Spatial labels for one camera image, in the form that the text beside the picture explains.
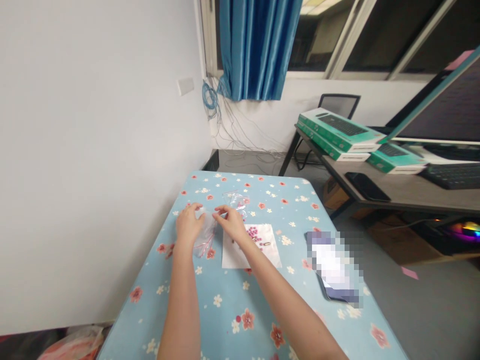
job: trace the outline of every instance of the pink paper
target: pink paper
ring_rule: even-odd
[[[460,66],[461,63],[464,62],[464,60],[466,58],[468,58],[472,53],[474,52],[474,50],[468,50],[468,51],[464,51],[459,57],[457,57],[455,59],[455,61],[451,62],[450,64],[448,64],[448,66],[445,68],[445,70],[455,70],[456,68],[458,68]]]
[[[401,267],[401,271],[411,277],[411,278],[414,278],[415,280],[418,280],[419,279],[419,276],[417,275],[417,273],[415,271],[412,271],[412,270],[408,270],[407,268],[404,268],[403,266]]]

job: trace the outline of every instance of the keyboard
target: keyboard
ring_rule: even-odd
[[[430,164],[418,175],[447,190],[480,189],[480,162]]]
[[[387,155],[391,158],[395,157],[395,156],[408,155],[407,152],[405,152],[403,150],[400,150],[400,149],[397,149],[396,147],[393,147],[390,144],[383,144],[382,146],[380,146],[378,151],[381,152],[381,153],[384,153],[385,155]]]
[[[369,132],[368,130],[362,129],[359,126],[354,125],[348,120],[344,120],[340,117],[336,117],[333,115],[322,116],[319,117],[318,120],[330,125],[332,128],[335,128],[348,136],[354,136]]]

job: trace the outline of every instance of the blue cable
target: blue cable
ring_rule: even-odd
[[[217,96],[217,92],[207,84],[206,81],[203,81],[202,90],[202,97],[203,97],[203,104],[208,110],[214,110],[212,114],[208,114],[208,120],[213,119],[217,116],[217,108],[219,107],[219,98]]]

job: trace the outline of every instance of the white paper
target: white paper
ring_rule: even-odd
[[[255,244],[263,249],[263,253],[268,260],[276,268],[282,267],[280,261],[279,249],[277,248],[277,242],[275,241],[274,230],[270,224],[244,224],[245,229],[256,227],[258,230],[257,237],[261,238],[261,241],[257,241]],[[247,261],[242,250],[236,242],[232,242],[232,238],[224,231],[223,232],[223,251],[221,257],[221,267],[223,269],[249,269],[250,265]]]

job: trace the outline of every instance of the forearm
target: forearm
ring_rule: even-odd
[[[347,359],[320,318],[258,247],[250,239],[238,243],[298,357],[302,360]]]
[[[192,251],[175,248],[158,360],[200,356],[200,311]]]

